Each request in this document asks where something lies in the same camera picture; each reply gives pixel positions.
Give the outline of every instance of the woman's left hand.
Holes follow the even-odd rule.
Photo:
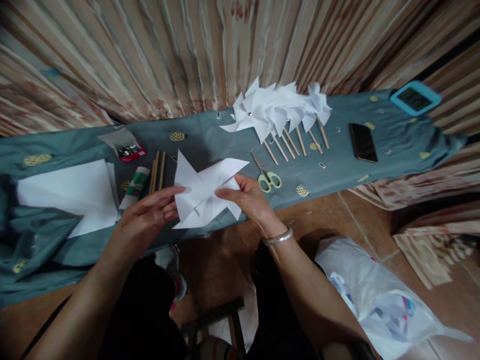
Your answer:
[[[184,191],[182,186],[166,187],[129,206],[99,261],[123,267],[141,258],[164,224],[179,216],[174,195]]]

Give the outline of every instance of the green scissors handle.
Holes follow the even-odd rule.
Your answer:
[[[282,180],[277,174],[267,171],[266,176],[265,174],[260,174],[258,177],[258,184],[264,193],[269,193],[270,190],[272,190],[272,187],[279,189],[282,186]]]

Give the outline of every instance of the folded paper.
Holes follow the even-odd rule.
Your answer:
[[[176,208],[180,222],[174,229],[202,228],[207,226],[225,208],[235,219],[239,219],[242,210],[234,202],[223,200],[215,195],[217,189],[240,190],[233,176],[248,161],[227,158],[205,170],[196,172],[185,156],[178,151],[174,183],[186,190],[175,195]]]
[[[108,228],[120,218],[114,174],[101,159],[27,177],[18,182],[18,203],[83,216],[69,238]]]
[[[291,133],[300,123],[305,132],[308,132],[317,120],[325,125],[330,117],[327,105],[327,95],[320,93],[320,84],[312,82],[308,85],[308,95],[297,93],[295,82],[275,89],[276,83],[267,88],[260,87],[257,77],[245,93],[236,98],[233,104],[235,120],[233,124],[220,126],[233,133],[248,128],[254,128],[262,143],[273,132],[280,136],[287,120]]]

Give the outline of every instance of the scissors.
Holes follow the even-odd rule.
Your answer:
[[[275,189],[279,189],[282,186],[282,180],[280,179],[280,177],[271,171],[266,171],[262,167],[262,165],[260,165],[254,153],[253,152],[250,152],[250,153],[251,153],[251,156],[253,157],[253,160],[255,160],[255,163],[258,166],[258,169],[260,170],[260,176],[258,177],[258,184],[260,185],[260,189],[264,193],[269,193],[270,190],[272,190],[272,187],[274,187]],[[265,183],[266,189],[262,187],[262,183]]]

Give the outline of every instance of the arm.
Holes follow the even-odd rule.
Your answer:
[[[130,206],[114,229],[95,266],[26,359],[95,359],[114,306],[133,264],[143,256],[163,225],[176,218],[168,187]]]
[[[287,227],[270,207],[258,182],[235,175],[241,191],[217,190],[222,199],[237,203],[266,239],[284,234]],[[295,314],[316,350],[331,343],[369,342],[353,313],[327,277],[291,237],[269,246]]]

